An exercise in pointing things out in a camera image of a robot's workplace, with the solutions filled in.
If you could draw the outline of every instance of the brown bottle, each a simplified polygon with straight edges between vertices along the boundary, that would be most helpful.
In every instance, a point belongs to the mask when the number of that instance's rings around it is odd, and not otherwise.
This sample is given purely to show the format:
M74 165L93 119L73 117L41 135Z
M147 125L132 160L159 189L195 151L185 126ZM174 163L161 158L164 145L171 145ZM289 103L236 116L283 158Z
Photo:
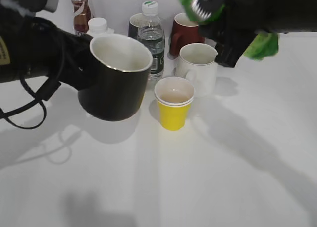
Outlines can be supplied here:
M74 29L76 35L85 34L88 28L88 21L92 14L88 6L88 0L72 0L74 5Z

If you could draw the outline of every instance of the mug rim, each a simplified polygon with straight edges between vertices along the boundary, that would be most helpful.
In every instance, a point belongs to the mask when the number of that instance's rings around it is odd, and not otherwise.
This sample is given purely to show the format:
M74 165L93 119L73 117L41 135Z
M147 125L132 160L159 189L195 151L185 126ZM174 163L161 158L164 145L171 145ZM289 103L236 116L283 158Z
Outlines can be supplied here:
M161 99L159 96L158 96L158 93L157 93L157 85L160 84L161 82L163 82L164 80L169 80L169 79L178 79L178 80L182 80L184 82L186 82L187 84L191 85L192 88L193 88L193 96L188 99L187 101L185 102L180 102L180 103L172 103L172 102L167 102L167 101L164 101L163 99ZM188 81L187 79L185 78L182 78L182 77L166 77L166 78L163 78L161 79L156 85L155 85L155 88L154 88L154 96L156 98L157 101L159 101L161 104L165 105L165 106L168 106L168 107L174 107L174 108L177 108L177 107L185 107L187 105L189 105L190 103L193 102L194 100L194 97L195 97L195 87L193 86L193 84Z
M139 69L139 70L134 70L134 71L127 71L127 70L124 70L124 69L121 69L121 68L116 68L116 67L113 67L109 64L107 64L106 62L102 61L101 59L99 59L96 54L93 52L93 43L96 41L96 40L100 40L101 38L108 38L108 37L120 37L120 38L124 38L124 39L127 39L127 40L131 40L133 41L134 43L137 43L139 45L141 45L145 51L147 52L149 58L150 58L150 62L147 66L145 66L144 68L142 69ZM110 34L110 35L104 35L104 36L100 36L100 37L94 37L91 41L90 41L90 44L89 44L89 47L90 47L90 52L92 53L92 55L95 57L95 59L97 59L100 63L102 63L103 65L105 65L107 68L109 69L113 69L113 70L116 70L116 71L119 71L119 72L126 72L126 73L137 73L137 72L143 72L143 71L146 71L148 70L152 64L153 64L153 56L150 52L150 50L144 46L141 42L131 38L131 37L128 37L128 36L125 36L125 35L119 35L119 34Z
M187 15L185 12L182 12L182 13L177 14L177 15L174 17L174 21L175 21L177 24L179 24L179 25L181 25L181 26L184 26L184 27L188 27L188 28L198 27L198 26L199 26L198 24L197 24L197 25L184 25L184 24L182 24L182 23L179 23L179 22L176 20L176 18L177 18L178 16L182 15L182 14Z
M180 51L179 51L179 57L180 57L184 62L186 62L186 63L188 63L188 64L190 64L190 65L194 65L194 66L208 66L208 65L211 65L211 64L215 63L215 61L213 61L213 62L205 63L205 64L195 64L195 63L189 62L189 61L187 61L185 58L183 58L182 53L181 53L182 50L185 49L186 47L193 46L193 45L204 45L204 46L207 46L207 47L209 47L209 48L212 48L212 50L217 53L216 56L219 55L218 51L217 51L213 46L211 46L211 45L207 45L207 44L203 44L203 43L192 43L192 44L188 44L188 45L183 46L183 47L180 49Z
M130 17L130 19L129 19L129 22L130 22L130 24L133 25L134 27L138 27L138 28L139 28L139 26L133 24L132 21L131 21L131 19L133 19L133 17L136 17L137 15L143 15L143 14L142 14L142 13L137 13L137 14L132 15L132 16Z

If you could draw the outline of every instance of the green object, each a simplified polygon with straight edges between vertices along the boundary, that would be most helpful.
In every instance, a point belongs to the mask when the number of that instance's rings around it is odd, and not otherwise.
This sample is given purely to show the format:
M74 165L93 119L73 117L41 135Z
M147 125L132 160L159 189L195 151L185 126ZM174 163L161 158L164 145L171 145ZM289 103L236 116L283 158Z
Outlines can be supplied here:
M222 13L222 10L224 8L224 5L216 12L216 13L213 13L212 16L206 20L206 21L201 21L199 19L199 17L193 12L192 8L191 8L191 3L192 3L192 0L180 0L180 2L182 3L186 13L187 13L187 16L188 18L191 20L191 21L197 21L199 22L200 24L206 24L208 22L211 22L211 21L214 21L214 20L217 20L221 13Z
M257 61L262 61L268 56L274 56L278 53L278 39L279 35L277 33L260 33L245 50L244 56Z

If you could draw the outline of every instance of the water bottle cap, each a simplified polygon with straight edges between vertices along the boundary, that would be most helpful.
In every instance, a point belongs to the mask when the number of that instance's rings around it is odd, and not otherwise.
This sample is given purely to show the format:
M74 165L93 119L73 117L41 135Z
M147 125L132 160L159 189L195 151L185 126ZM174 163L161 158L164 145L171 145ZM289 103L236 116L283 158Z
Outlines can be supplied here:
M108 30L108 23L103 18L93 18L88 21L89 30L93 33L103 33Z
M158 3L156 1L146 1L142 4L142 13L145 16L157 16L159 14Z

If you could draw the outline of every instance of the yellow paper cup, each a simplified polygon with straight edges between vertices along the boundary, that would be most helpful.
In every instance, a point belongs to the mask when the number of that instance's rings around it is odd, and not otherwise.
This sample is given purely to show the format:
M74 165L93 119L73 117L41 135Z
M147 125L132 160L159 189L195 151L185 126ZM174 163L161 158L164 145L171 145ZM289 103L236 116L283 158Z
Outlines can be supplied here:
M162 126L172 131L181 129L194 100L194 86L184 78L167 77L156 84L154 93Z

